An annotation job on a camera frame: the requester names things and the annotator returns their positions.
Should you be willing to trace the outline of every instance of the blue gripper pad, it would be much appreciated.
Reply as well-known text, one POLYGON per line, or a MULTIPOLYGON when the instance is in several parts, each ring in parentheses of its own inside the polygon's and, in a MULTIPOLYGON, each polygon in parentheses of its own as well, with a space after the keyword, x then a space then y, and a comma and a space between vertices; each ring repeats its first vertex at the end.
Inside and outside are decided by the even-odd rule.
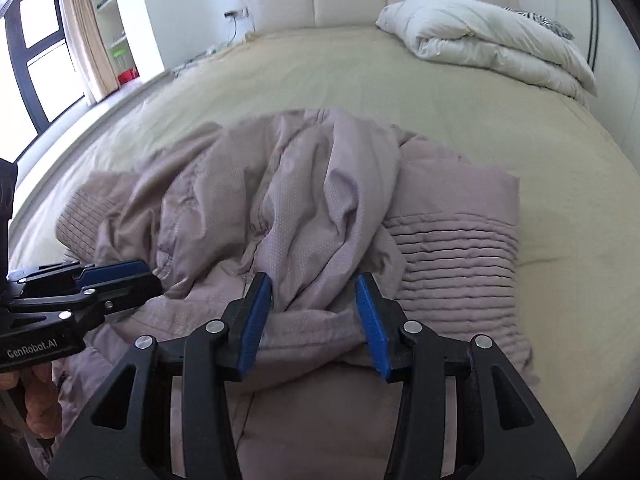
POLYGON ((377 293, 377 296, 382 298, 379 291, 369 290, 364 275, 358 275, 356 278, 356 304, 358 305, 362 328, 367 338, 369 352, 373 358, 373 365, 382 377, 388 380, 392 371, 391 358, 388 352, 388 337, 372 293, 377 293))
POLYGON ((127 276, 135 276, 137 274, 146 274, 147 272, 151 271, 148 265, 142 260, 134 260, 132 262, 103 267, 89 267, 82 271, 82 274, 80 274, 80 277, 76 280, 76 286, 78 290, 81 290, 86 286, 112 282, 113 280, 120 280, 127 276))
POLYGON ((238 356, 238 372, 243 378, 255 363, 262 331, 267 323, 267 315, 272 303, 271 279, 262 272, 254 278, 246 299, 251 301, 254 294, 251 311, 242 331, 240 355, 238 356))

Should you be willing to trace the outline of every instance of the mattress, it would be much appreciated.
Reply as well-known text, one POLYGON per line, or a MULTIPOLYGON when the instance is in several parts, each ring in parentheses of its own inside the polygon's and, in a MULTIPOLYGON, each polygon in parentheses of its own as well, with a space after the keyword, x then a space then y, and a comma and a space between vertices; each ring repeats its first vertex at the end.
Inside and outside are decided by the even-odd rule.
POLYGON ((29 219, 12 268, 59 260, 54 224, 92 169, 134 161, 205 121, 344 108, 520 178, 517 304, 536 395, 584 469, 640 386, 640 178, 569 97, 487 70, 415 59, 371 27, 254 36, 204 60, 91 145, 29 219))

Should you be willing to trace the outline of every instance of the window frame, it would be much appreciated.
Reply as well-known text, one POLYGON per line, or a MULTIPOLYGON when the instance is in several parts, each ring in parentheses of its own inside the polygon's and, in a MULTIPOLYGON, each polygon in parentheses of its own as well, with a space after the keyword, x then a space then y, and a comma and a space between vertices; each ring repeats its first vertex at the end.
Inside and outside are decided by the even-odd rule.
MULTIPOLYGON (((64 40, 66 44, 66 36, 62 24, 60 0, 53 0, 53 3, 56 7, 56 17, 58 18, 59 29, 53 34, 49 34, 46 38, 43 38, 36 44, 27 48, 24 41, 24 33, 22 30, 22 17, 20 16, 21 1, 23 0, 12 1, 11 5, 4 15, 4 23, 6 27, 7 45, 9 47, 9 58, 14 69, 15 80, 17 82, 20 95, 22 96, 24 106, 27 109, 27 113, 29 114, 31 122, 33 123, 33 126, 35 127, 37 133, 37 137, 32 141, 33 143, 51 126, 51 124, 57 118, 53 119, 53 121, 51 122, 47 119, 47 116, 44 113, 44 109, 42 108, 42 104, 40 103, 38 94, 36 93, 36 89, 33 86, 33 81, 31 80, 31 75, 29 73, 29 67, 27 63, 34 57, 39 56, 48 48, 52 47, 56 43, 59 43, 61 40, 64 40)), ((58 117, 69 110, 69 108, 75 105, 80 99, 82 99, 82 96, 77 101, 69 105, 65 110, 63 110, 58 115, 58 117)))

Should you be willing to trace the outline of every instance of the human hand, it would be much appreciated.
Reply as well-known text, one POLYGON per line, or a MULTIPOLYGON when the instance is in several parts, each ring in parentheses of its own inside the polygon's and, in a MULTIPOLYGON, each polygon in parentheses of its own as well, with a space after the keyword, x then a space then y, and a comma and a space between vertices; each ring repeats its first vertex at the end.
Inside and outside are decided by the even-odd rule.
MULTIPOLYGON (((0 374, 0 390, 13 388, 18 379, 24 385, 27 426, 39 438, 59 435, 62 431, 62 407, 58 403, 58 389, 51 377, 51 363, 0 374)), ((0 412, 2 422, 12 428, 14 425, 11 420, 1 415, 0 412)))

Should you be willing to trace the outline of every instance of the window pane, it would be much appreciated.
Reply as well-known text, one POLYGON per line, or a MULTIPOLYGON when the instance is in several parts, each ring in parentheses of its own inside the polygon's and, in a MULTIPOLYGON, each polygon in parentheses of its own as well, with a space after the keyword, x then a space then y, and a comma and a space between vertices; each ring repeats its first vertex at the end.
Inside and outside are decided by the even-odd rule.
POLYGON ((49 122, 69 108, 84 93, 62 40, 27 63, 33 87, 49 122))
POLYGON ((27 48, 57 32, 58 16, 53 0, 23 0, 20 2, 22 32, 27 48))
POLYGON ((0 18, 0 82, 0 157, 13 162, 35 139, 36 129, 15 82, 4 18, 0 18))

